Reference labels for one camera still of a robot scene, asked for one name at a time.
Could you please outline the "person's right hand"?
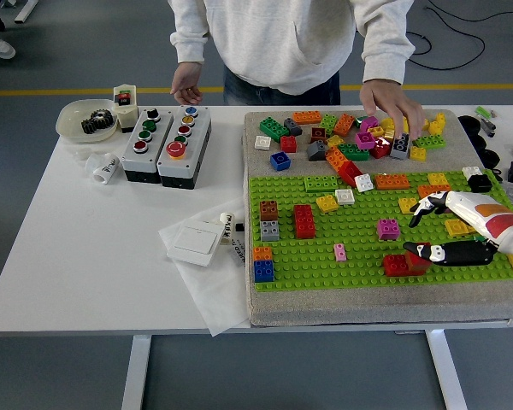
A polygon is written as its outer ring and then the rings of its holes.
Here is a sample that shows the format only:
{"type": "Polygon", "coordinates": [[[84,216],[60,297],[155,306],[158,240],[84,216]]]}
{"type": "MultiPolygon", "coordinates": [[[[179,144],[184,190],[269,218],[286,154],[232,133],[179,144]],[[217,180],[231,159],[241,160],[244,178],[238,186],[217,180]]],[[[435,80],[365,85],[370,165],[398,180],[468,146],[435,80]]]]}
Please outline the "person's right hand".
{"type": "Polygon", "coordinates": [[[170,94],[181,105],[198,105],[203,93],[198,89],[198,81],[203,64],[200,62],[181,62],[176,68],[170,94]]]}

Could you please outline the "person's left hand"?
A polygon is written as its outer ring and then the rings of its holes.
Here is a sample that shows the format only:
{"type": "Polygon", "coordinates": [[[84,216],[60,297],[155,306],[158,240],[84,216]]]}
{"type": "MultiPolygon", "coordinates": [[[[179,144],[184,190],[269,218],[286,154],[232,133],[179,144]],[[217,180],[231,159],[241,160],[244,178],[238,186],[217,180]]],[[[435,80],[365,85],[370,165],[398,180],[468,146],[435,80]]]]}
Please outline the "person's left hand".
{"type": "Polygon", "coordinates": [[[425,122],[423,108],[408,98],[397,82],[388,79],[366,81],[359,97],[367,115],[372,116],[379,109],[393,120],[395,137],[404,131],[404,118],[408,122],[410,139],[416,140],[421,136],[425,122]]]}

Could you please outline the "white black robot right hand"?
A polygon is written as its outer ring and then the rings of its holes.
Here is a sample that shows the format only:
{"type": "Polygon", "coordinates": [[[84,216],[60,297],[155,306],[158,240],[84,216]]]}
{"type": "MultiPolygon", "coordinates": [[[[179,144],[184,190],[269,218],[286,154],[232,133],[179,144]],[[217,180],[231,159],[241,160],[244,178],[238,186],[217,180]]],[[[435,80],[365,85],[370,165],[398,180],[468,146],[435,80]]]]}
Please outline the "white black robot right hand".
{"type": "Polygon", "coordinates": [[[513,255],[513,211],[490,196],[461,191],[441,191],[421,199],[410,211],[410,226],[417,226],[422,216],[450,210],[461,221],[475,228],[485,239],[424,245],[404,243],[409,252],[447,267],[482,266],[492,262],[496,253],[513,255]]]}

